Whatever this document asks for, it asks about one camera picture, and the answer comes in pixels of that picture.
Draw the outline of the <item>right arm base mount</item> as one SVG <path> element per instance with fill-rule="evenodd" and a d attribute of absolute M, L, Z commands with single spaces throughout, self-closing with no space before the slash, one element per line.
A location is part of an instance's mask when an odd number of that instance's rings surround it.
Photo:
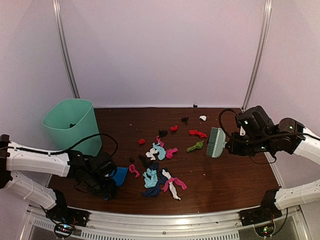
<path fill-rule="evenodd" d="M 282 211 L 276 205 L 276 193 L 279 189 L 267 190 L 263 196 L 260 206 L 241 210 L 239 212 L 240 221 L 243 226 L 255 225 L 280 218 Z"/>

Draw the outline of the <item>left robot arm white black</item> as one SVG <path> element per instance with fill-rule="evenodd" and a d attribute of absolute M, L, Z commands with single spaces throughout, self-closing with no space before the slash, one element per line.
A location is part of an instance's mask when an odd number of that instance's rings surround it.
<path fill-rule="evenodd" d="M 67 149 L 51 151 L 28 148 L 10 141 L 7 134 L 0 136 L 0 187 L 11 190 L 24 199 L 37 203 L 51 211 L 61 222 L 72 218 L 62 192 L 46 188 L 22 174 L 23 171 L 46 173 L 59 177 L 71 177 L 79 184 L 85 184 L 89 193 L 105 199 L 116 195 L 116 182 L 113 179 L 117 166 L 112 154 L 86 155 L 75 148 L 101 133 L 87 136 Z"/>

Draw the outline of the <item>blue plastic dustpan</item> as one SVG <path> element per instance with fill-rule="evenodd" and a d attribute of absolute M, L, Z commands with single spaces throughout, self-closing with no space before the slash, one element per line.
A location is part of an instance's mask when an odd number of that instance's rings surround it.
<path fill-rule="evenodd" d="M 107 194 L 104 196 L 105 200 L 112 199 L 116 196 L 117 189 L 124 184 L 128 171 L 128 167 L 117 167 L 116 172 L 113 170 L 105 176 L 107 182 L 111 183 L 111 187 L 107 189 Z"/>

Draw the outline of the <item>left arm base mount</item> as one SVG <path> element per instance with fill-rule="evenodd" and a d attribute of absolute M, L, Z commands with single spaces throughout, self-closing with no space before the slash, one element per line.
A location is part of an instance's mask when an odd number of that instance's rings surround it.
<path fill-rule="evenodd" d="M 73 226 L 86 227 L 90 213 L 86 210 L 68 207 L 64 194 L 56 189 L 53 192 L 56 198 L 55 205 L 46 210 L 47 217 Z"/>

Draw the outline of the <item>mint green hand brush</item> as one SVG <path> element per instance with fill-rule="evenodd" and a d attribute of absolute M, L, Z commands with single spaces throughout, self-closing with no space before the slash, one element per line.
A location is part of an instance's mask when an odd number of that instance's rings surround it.
<path fill-rule="evenodd" d="M 225 132 L 220 127 L 212 127 L 207 141 L 206 155 L 211 158 L 220 157 L 226 143 Z"/>

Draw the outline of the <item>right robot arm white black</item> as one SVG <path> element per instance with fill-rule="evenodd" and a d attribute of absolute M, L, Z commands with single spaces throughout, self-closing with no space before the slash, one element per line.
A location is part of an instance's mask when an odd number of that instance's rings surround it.
<path fill-rule="evenodd" d="M 320 168 L 320 137 L 303 123 L 284 117 L 274 123 L 262 106 L 251 107 L 235 115 L 238 130 L 228 133 L 226 149 L 230 154 L 254 157 L 266 153 L 273 159 L 287 155 L 293 165 L 304 160 L 309 167 Z M 320 178 L 292 181 L 278 189 L 268 190 L 256 210 L 259 220 L 268 220 L 277 210 L 320 200 Z"/>

